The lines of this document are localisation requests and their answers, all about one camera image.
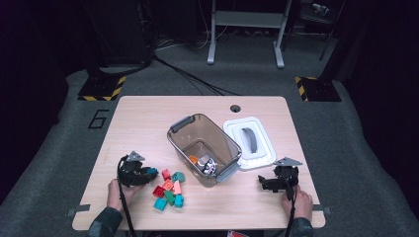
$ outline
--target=clear plastic bin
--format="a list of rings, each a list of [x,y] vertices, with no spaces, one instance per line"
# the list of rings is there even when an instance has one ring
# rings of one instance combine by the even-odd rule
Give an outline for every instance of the clear plastic bin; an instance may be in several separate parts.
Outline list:
[[[207,188],[227,180],[240,168],[240,146],[205,115],[192,115],[174,123],[167,139]]]

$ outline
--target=pink toy block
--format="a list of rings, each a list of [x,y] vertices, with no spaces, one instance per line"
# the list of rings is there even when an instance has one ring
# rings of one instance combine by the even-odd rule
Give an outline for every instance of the pink toy block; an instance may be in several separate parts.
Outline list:
[[[177,180],[175,184],[173,184],[173,194],[179,195],[182,193],[181,190],[181,183]]]
[[[171,180],[166,180],[163,184],[163,188],[167,191],[171,191],[173,189],[173,182]]]

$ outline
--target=dark curtain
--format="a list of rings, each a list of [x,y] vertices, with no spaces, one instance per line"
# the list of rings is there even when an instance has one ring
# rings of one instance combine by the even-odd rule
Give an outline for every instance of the dark curtain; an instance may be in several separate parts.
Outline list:
[[[80,1],[0,1],[1,202],[59,122],[66,76],[101,62],[83,14]]]
[[[354,72],[344,82],[365,139],[417,217],[418,7],[416,1],[375,2]]]

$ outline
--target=white lid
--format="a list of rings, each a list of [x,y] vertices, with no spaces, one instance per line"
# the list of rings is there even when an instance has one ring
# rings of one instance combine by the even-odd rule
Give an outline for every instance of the white lid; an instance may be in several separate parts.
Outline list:
[[[227,120],[223,130],[241,147],[242,154],[237,162],[241,169],[259,168],[277,160],[271,140],[257,118]]]

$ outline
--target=human hand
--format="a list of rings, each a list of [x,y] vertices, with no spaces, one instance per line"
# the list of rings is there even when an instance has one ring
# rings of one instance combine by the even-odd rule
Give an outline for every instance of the human hand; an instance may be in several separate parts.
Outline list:
[[[132,197],[134,197],[138,191],[142,190],[142,188],[144,188],[144,186],[134,186],[130,188],[123,186],[123,193],[126,197],[126,205],[130,204]],[[107,206],[112,207],[119,212],[124,211],[123,203],[120,197],[120,187],[118,185],[117,179],[111,180],[111,182],[108,184]]]
[[[308,195],[305,191],[302,191],[299,185],[294,189],[296,192],[295,198],[295,211],[293,218],[303,217],[311,221],[312,210],[313,210],[313,198],[311,195]],[[287,194],[283,194],[281,204],[283,206],[284,212],[287,214],[287,217],[290,218],[292,202],[288,200]]]

